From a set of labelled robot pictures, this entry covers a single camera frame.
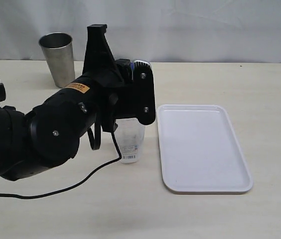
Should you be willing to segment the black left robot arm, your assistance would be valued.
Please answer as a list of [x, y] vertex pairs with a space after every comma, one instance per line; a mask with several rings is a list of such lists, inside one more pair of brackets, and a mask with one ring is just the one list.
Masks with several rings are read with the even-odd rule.
[[[16, 181], [74, 158], [87, 135], [93, 150], [101, 133], [117, 129], [117, 119], [155, 120], [154, 80], [145, 61], [115, 59], [105, 24], [87, 28], [83, 72], [43, 104], [24, 114], [0, 106], [0, 176]], [[0, 102], [6, 99], [0, 82]]]

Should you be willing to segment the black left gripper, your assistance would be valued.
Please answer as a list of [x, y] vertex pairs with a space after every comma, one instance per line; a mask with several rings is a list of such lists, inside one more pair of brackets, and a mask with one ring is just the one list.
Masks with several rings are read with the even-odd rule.
[[101, 126], [115, 130], [117, 119], [136, 118], [143, 125], [155, 121], [155, 93], [152, 68], [139, 67], [131, 78], [130, 60], [114, 59], [106, 40], [107, 25], [87, 27], [83, 74], [99, 86]]

